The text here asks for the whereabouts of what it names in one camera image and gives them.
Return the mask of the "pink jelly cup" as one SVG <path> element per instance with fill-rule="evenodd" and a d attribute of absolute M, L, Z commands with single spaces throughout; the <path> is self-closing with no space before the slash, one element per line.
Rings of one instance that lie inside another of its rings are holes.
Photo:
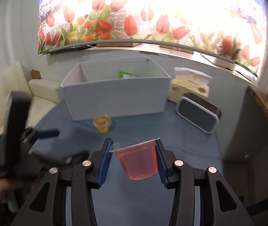
<path fill-rule="evenodd" d="M 155 138 L 124 148 L 116 142 L 109 151 L 115 153 L 124 173 L 130 180 L 142 180 L 158 172 L 155 149 L 158 140 L 159 138 Z"/>

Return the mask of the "yellow jelly cup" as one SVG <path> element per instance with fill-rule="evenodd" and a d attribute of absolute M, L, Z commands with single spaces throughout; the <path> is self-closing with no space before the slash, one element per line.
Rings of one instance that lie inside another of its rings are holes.
<path fill-rule="evenodd" d="M 112 125 L 112 119 L 102 115 L 94 119 L 93 125 L 100 133 L 107 133 Z"/>

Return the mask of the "cream leather sofa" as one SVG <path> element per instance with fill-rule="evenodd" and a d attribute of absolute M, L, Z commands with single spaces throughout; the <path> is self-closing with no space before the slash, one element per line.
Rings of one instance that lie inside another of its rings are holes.
<path fill-rule="evenodd" d="M 0 134 L 4 132 L 5 110 L 13 91 L 26 92 L 32 97 L 28 127 L 36 126 L 62 100 L 60 83 L 38 79 L 28 81 L 21 63 L 14 63 L 0 74 Z"/>

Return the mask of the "blue tablecloth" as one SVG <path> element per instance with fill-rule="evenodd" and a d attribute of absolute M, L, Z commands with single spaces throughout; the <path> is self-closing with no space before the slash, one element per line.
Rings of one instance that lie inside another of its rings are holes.
<path fill-rule="evenodd" d="M 36 125 L 37 129 L 58 129 L 54 139 L 35 143 L 35 153 L 61 159 L 83 150 L 99 150 L 111 138 L 121 147 L 160 138 L 165 149 L 192 167 L 214 166 L 223 170 L 217 134 L 207 135 L 177 115 L 174 103 L 158 114 L 114 118 L 110 131 L 101 134 L 92 121 L 72 120 L 66 103 L 54 107 Z M 98 225 L 168 225 L 174 190 L 161 183 L 156 156 L 136 152 L 121 160 L 112 156 L 105 183 L 92 190 Z"/>

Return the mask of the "black grey speaker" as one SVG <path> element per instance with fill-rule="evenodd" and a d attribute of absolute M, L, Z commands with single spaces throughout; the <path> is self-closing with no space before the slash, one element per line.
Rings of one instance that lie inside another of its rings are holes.
<path fill-rule="evenodd" d="M 180 97 L 175 110 L 181 118 L 208 135 L 216 131 L 221 119 L 220 109 L 193 93 Z"/>

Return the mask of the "white storage box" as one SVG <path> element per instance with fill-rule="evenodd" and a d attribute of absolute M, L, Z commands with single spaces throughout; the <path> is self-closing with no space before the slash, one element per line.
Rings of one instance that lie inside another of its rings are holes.
<path fill-rule="evenodd" d="M 122 79 L 119 71 L 135 79 Z M 74 121 L 163 112 L 171 76 L 146 57 L 77 63 L 60 87 Z"/>

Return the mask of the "green snack packet in box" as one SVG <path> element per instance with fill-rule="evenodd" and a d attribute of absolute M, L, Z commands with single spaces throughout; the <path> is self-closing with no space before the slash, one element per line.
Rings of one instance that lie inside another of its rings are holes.
<path fill-rule="evenodd" d="M 119 76 L 120 76 L 120 78 L 122 78 L 122 79 L 135 79 L 135 78 L 138 77 L 138 76 L 135 75 L 135 74 L 127 73 L 127 72 L 124 72 L 124 71 L 119 71 Z"/>

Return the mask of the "tissue box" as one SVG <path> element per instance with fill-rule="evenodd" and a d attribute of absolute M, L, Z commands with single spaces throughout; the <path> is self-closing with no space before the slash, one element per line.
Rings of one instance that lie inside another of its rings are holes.
<path fill-rule="evenodd" d="M 178 103 L 180 97 L 188 93 L 205 100 L 208 99 L 211 76 L 186 67 L 174 67 L 174 74 L 175 77 L 170 82 L 167 100 Z"/>

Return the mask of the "tulip window blind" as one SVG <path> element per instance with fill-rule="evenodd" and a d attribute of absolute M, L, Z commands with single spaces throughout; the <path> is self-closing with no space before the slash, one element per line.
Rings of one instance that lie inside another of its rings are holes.
<path fill-rule="evenodd" d="M 257 73 L 266 43 L 264 0 L 39 0 L 38 53 L 100 40 L 199 48 Z"/>

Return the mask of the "grey blind bottom rail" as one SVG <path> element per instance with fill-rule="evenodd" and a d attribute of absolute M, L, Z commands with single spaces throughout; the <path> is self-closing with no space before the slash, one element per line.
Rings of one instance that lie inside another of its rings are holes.
<path fill-rule="evenodd" d="M 224 56 L 215 54 L 213 52 L 208 52 L 206 50 L 202 50 L 201 48 L 197 47 L 189 47 L 186 45 L 182 44 L 177 44 L 177 43 L 170 43 L 170 42 L 164 42 L 164 41 L 152 41 L 152 40 L 134 40 L 134 39 L 129 39 L 129 40 L 124 40 L 124 39 L 117 39 L 117 40 L 97 40 L 97 41 L 88 41 L 88 42 L 81 42 L 81 43 L 75 43 L 75 44 L 70 44 L 70 45 L 65 45 L 62 47 L 56 47 L 49 49 L 48 51 L 44 52 L 44 54 L 59 54 L 63 52 L 72 52 L 72 51 L 77 51 L 77 50 L 86 50 L 87 48 L 91 47 L 97 47 L 97 45 L 102 45 L 102 44 L 108 44 L 108 47 L 117 47 L 117 48 L 136 48 L 136 49 L 154 49 L 153 46 L 144 46 L 145 44 L 150 44 L 150 45 L 158 45 L 158 46 L 167 46 L 171 48 L 181 48 L 184 50 L 189 50 L 193 52 L 198 52 L 201 54 L 205 54 L 217 59 L 224 60 L 226 62 L 235 64 L 234 60 L 228 59 Z"/>

